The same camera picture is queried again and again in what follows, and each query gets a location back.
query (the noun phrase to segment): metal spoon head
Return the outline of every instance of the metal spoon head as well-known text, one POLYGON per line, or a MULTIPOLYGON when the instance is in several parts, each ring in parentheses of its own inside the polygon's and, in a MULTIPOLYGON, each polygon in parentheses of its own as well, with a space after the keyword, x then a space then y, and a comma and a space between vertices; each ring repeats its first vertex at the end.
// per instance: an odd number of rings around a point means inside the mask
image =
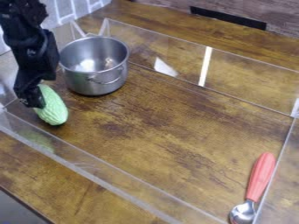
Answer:
POLYGON ((229 214, 231 224, 251 224, 255 216, 255 202, 253 200, 247 200, 245 204, 235 206, 229 214))

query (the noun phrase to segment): spoon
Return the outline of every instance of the spoon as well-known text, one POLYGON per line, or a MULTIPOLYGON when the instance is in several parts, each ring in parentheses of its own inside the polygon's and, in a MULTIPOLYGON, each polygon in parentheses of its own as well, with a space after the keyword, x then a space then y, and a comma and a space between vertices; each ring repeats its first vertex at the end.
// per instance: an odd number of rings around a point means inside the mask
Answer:
POLYGON ((246 203, 233 208, 229 218, 231 224, 251 224, 257 217, 255 203, 267 188, 274 170, 277 167, 277 159, 273 153, 265 152, 253 169, 249 186, 246 203))

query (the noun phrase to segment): wooden surface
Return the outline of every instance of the wooden surface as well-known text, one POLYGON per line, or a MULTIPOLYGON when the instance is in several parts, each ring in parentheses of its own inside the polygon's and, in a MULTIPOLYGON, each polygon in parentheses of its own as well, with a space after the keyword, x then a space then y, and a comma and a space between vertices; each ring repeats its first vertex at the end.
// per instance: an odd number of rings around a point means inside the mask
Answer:
POLYGON ((298 27, 298 7, 295 0, 271 0, 271 1, 199 1, 199 0, 132 0, 132 2, 143 4, 154 4, 166 6, 179 11, 191 13, 191 6, 206 10, 227 13, 243 18, 253 18, 267 23, 267 30, 278 32, 290 37, 299 37, 298 27))
MULTIPOLYGON (((103 17, 298 68, 293 39, 127 1, 86 17, 84 29, 95 31, 103 17)), ((70 107, 66 125, 44 125, 19 103, 10 111, 226 221, 258 155, 282 149, 291 118, 138 66, 124 87, 100 98, 70 92, 62 78, 52 85, 70 107)), ((161 222, 11 137, 0 139, 0 183, 55 222, 161 222)))

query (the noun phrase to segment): metal pot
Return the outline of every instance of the metal pot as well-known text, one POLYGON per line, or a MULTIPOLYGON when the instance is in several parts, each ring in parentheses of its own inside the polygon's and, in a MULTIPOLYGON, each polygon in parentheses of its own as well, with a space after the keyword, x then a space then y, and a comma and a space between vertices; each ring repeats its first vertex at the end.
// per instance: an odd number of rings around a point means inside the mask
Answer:
POLYGON ((128 47, 115 38, 91 37, 71 42, 60 51, 68 88, 83 95, 116 91, 127 80, 128 47))

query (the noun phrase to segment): wooden table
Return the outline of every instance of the wooden table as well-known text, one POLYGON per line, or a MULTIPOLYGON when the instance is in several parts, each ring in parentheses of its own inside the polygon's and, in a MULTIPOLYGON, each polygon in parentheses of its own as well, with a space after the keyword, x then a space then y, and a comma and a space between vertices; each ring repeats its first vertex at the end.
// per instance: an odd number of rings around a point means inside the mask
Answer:
MULTIPOLYGON (((138 25, 140 27, 145 27, 150 30, 154 30, 157 32, 162 32, 165 34, 170 34, 178 38, 187 39, 195 43, 201 43, 213 47, 217 47, 222 50, 231 51, 234 53, 242 54, 245 56, 250 56, 258 60, 263 60, 267 62, 273 62, 281 66, 290 67, 293 69, 298 69, 298 40, 285 38, 281 36, 277 36, 271 33, 265 33, 259 30, 253 30, 246 27, 227 24, 221 21, 210 20, 203 17, 194 17, 190 15, 186 15, 181 12, 167 10, 163 8, 155 8, 153 6, 145 6, 138 3, 130 3, 128 1, 115 1, 108 7, 95 12, 92 15, 84 17, 80 20, 80 25, 84 27, 86 31, 94 32, 100 27, 100 23, 103 21, 103 17, 114 18, 116 20, 120 20, 123 22, 127 22, 132 25, 138 25)), ((151 80, 149 77, 151 75, 151 71, 147 71, 145 69, 140 69, 138 66, 132 66, 131 72, 130 72, 130 79, 128 84, 116 92, 118 97, 122 95, 122 99, 119 99, 120 102, 131 102, 130 99, 135 99, 136 105, 142 105, 140 101, 149 101, 149 97, 145 98, 132 98, 135 95, 138 95, 138 89, 132 93, 127 94, 127 89, 132 88, 136 81, 145 88, 151 88, 151 91, 149 93, 162 93, 165 91, 165 85, 157 84, 155 80, 151 80)), ((191 89, 198 93, 202 93, 205 91, 206 95, 214 96, 215 93, 206 90, 199 90, 198 88, 194 88, 194 85, 190 85, 187 83, 179 82, 177 80, 171 80, 169 77, 163 77, 161 74, 157 74, 157 76, 161 77, 167 83, 173 83, 174 86, 179 86, 185 89, 191 89)), ((94 119, 94 121, 98 121, 99 117, 92 114, 92 111, 90 111, 90 108, 100 107, 102 109, 112 109, 112 106, 116 106, 116 104, 106 105, 106 107, 99 106, 99 100, 95 98, 87 98, 80 105, 76 104, 76 100, 79 97, 67 91, 66 87, 63 86, 63 82, 59 79, 58 85, 55 84, 55 88, 60 95, 63 96, 63 99, 67 102, 68 107, 71 108, 71 119, 83 119, 86 124, 90 124, 90 118, 94 119), (79 111, 84 111, 84 117, 79 117, 80 113, 79 111)), ((178 100, 178 95, 181 93, 181 89, 177 89, 174 86, 169 86, 170 92, 173 92, 173 99, 178 100)), ((165 106, 166 101, 162 101, 158 105, 162 109, 165 106)), ((226 215, 229 213, 229 210, 231 208, 231 204, 238 203, 243 199, 245 190, 246 190, 246 184, 249 179, 249 170, 250 166, 253 164, 254 159, 258 157, 259 153, 263 151, 262 146, 265 142, 267 142, 269 150, 273 151, 275 154, 278 154, 279 150, 282 149, 282 145, 286 139, 286 134, 291 125, 291 119, 286 115, 279 115, 278 113, 274 113, 271 111, 266 112, 266 116, 275 118, 275 120, 265 120, 265 117, 254 117, 253 115, 247 116, 246 123, 245 121, 239 120, 239 114, 237 111, 234 111, 233 108, 222 108, 225 112, 221 112, 218 110, 218 105, 211 104, 209 101, 203 101, 202 103, 195 104, 193 100, 193 95, 190 95, 190 98, 181 98, 177 103, 173 106, 173 109, 175 109, 174 113, 174 119, 170 121, 167 118, 167 115, 165 116, 165 123, 173 122, 177 124, 181 124, 182 130, 177 130, 174 134, 177 135, 179 139, 179 143, 175 145, 170 145, 169 154, 173 154, 177 156, 177 161, 185 161, 183 158, 193 157, 193 155, 197 156, 197 153, 194 149, 197 148, 198 140, 191 141, 191 145, 189 146, 190 154, 178 154, 181 149, 175 148, 178 145, 181 145, 183 148, 187 146, 183 146, 183 138, 186 136, 186 132, 189 131, 190 138, 197 138, 195 130, 201 131, 199 128, 193 126, 193 123, 185 124, 185 119, 182 115, 187 114, 195 114, 197 116, 202 116, 201 113, 195 113, 195 109, 202 107, 205 108, 205 111, 207 113, 214 113, 215 116, 222 116, 222 124, 214 123, 217 125, 213 127, 211 123, 207 121, 202 121, 202 126, 206 127, 205 132, 202 133, 202 141, 205 142, 205 137, 209 136, 210 133, 213 133, 214 130, 218 130, 219 134, 225 133, 227 125, 231 125, 234 123, 234 127, 231 128, 231 132, 234 135, 238 135, 242 132, 242 129, 245 129, 246 125, 253 125, 255 127, 254 129, 249 129, 245 131, 242 135, 239 135, 241 138, 241 145, 226 145, 225 139, 215 141, 215 143, 205 143, 202 146, 202 150, 219 148, 218 144, 222 144, 225 149, 230 148, 230 151, 225 150, 222 153, 215 150, 211 151, 211 156, 207 157, 199 157, 198 162, 201 166, 206 167, 206 173, 203 173, 203 176, 206 176, 207 180, 202 180, 203 183, 209 184, 209 178, 213 179, 211 182, 214 182, 218 186, 227 187, 234 193, 234 198, 230 199, 230 202, 226 202, 226 198, 229 195, 223 196, 223 200, 219 203, 219 213, 218 216, 222 219, 226 219, 226 215), (182 102, 187 101, 193 107, 190 107, 183 112, 182 102), (269 123, 269 127, 277 127, 273 131, 269 129, 265 129, 261 125, 261 122, 269 123), (239 155, 239 147, 249 147, 253 145, 253 153, 247 157, 242 157, 239 155), (241 172, 233 171, 233 173, 225 173, 226 175, 231 175, 231 178, 237 178, 235 181, 231 181, 231 183, 223 183, 222 182, 222 176, 223 172, 221 171, 221 167, 217 164, 214 167, 211 166, 213 163, 213 153, 219 153, 217 157, 221 157, 222 155, 231 154, 234 159, 231 160, 231 163, 234 165, 239 165, 239 167, 246 167, 241 172)), ((257 112, 261 110, 261 108, 254 107, 250 104, 245 103, 242 104, 243 107, 247 109, 255 110, 257 112)), ((151 135, 155 137, 155 144, 159 144, 162 142, 162 139, 159 138, 159 134, 165 134, 166 131, 162 130, 162 120, 151 121, 146 118, 147 115, 150 115, 150 112, 145 110, 146 108, 138 108, 135 112, 139 114, 139 118, 145 119, 147 122, 147 125, 150 125, 151 129, 149 132, 151 132, 151 135)), ((76 144, 78 146, 83 146, 84 143, 84 136, 82 134, 78 135, 78 138, 74 139, 71 136, 71 125, 66 125, 62 130, 50 128, 48 126, 44 126, 39 124, 39 120, 34 116, 34 114, 26 109, 19 108, 19 106, 12 105, 10 110, 18 114, 24 119, 30 119, 32 123, 35 123, 38 126, 46 128, 51 133, 62 137, 63 139, 68 140, 71 143, 76 144)), ((132 120, 130 117, 128 112, 123 111, 124 114, 115 114, 112 116, 123 116, 123 121, 126 119, 128 127, 136 127, 135 122, 136 120, 132 120)), ((108 119, 106 120, 107 124, 103 125, 103 122, 98 121, 98 125, 103 130, 107 130, 102 132, 103 138, 108 139, 115 135, 124 137, 127 133, 122 132, 122 129, 119 128, 122 125, 120 123, 108 122, 108 119)), ((79 130, 84 131, 84 127, 79 125, 79 130)), ((4 147, 2 147, 0 150, 0 169, 3 170, 0 172, 0 183, 2 186, 12 192, 26 203, 28 203, 35 209, 38 209, 54 222, 58 223, 161 223, 163 222, 159 220, 154 215, 151 215, 147 211, 140 209, 139 207, 134 206, 131 203, 120 199, 114 193, 106 191, 104 188, 95 185, 92 182, 90 182, 87 179, 84 179, 80 175, 78 175, 75 172, 70 171, 67 168, 62 167, 59 164, 56 164, 54 161, 51 161, 47 157, 40 155, 36 151, 30 149, 27 146, 24 146, 22 143, 16 142, 10 136, 6 134, 0 134, 0 142, 4 147)), ((124 139, 116 140, 116 148, 120 150, 122 141, 124 139)), ((139 139, 135 139, 136 142, 143 144, 146 142, 146 137, 142 136, 139 139)), ((94 153, 94 146, 96 147, 98 142, 90 141, 90 152, 94 153)), ((118 157, 111 155, 111 145, 104 145, 107 149, 102 151, 103 153, 100 156, 107 159, 108 162, 116 163, 118 157)), ((155 147, 150 144, 146 149, 147 151, 151 151, 155 154, 155 147)), ((123 169, 132 169, 130 166, 130 161, 135 161, 135 159, 140 158, 139 156, 143 155, 143 152, 139 151, 136 154, 128 155, 126 157, 127 164, 123 163, 123 169)), ((159 154, 157 156, 169 157, 166 154, 159 154)), ((157 161, 158 167, 162 170, 166 170, 165 167, 165 161, 161 159, 161 161, 157 161)), ((174 164, 174 169, 178 169, 178 173, 181 173, 181 177, 178 179, 183 178, 191 178, 193 176, 189 174, 189 170, 197 169, 194 167, 197 164, 182 164, 182 167, 174 164)), ((229 164, 226 161, 223 161, 223 165, 229 169, 229 164)), ((151 170, 151 163, 145 163, 145 171, 151 170)), ((136 170, 131 170, 131 172, 135 175, 143 175, 143 173, 139 173, 136 170)), ((154 182, 158 180, 157 177, 162 174, 157 174, 158 176, 154 176, 151 179, 154 182)), ((165 187, 170 187, 171 179, 166 181, 165 187)), ((190 184, 190 192, 193 192, 193 188, 201 186, 202 182, 198 180, 193 180, 190 184)), ((207 189, 213 188, 213 186, 202 185, 202 187, 207 187, 207 189)), ((218 194, 215 190, 210 190, 207 192, 209 198, 213 199, 213 195, 218 194)), ((187 198, 190 198, 193 195, 186 193, 185 195, 187 198)), ((205 201, 206 207, 211 210, 214 205, 205 201)))

